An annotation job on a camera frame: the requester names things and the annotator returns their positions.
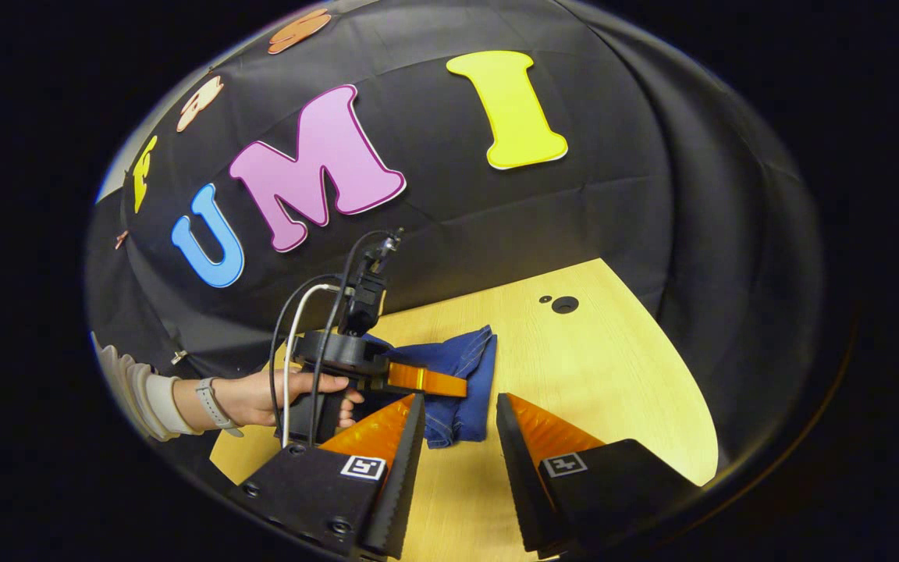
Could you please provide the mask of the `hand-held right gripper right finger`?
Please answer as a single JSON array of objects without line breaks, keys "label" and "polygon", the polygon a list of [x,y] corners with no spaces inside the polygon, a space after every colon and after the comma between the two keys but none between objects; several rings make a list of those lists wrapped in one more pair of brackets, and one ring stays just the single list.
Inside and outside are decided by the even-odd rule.
[{"label": "hand-held right gripper right finger", "polygon": [[522,543],[540,555],[649,541],[702,491],[637,440],[603,442],[511,393],[496,427]]}]

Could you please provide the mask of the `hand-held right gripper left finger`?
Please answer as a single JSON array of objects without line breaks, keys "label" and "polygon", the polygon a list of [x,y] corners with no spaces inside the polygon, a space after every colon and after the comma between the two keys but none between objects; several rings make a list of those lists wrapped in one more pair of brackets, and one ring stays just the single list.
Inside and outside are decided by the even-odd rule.
[{"label": "hand-held right gripper left finger", "polygon": [[399,559],[424,433],[424,397],[407,394],[321,445],[282,449],[229,500],[321,561]]}]

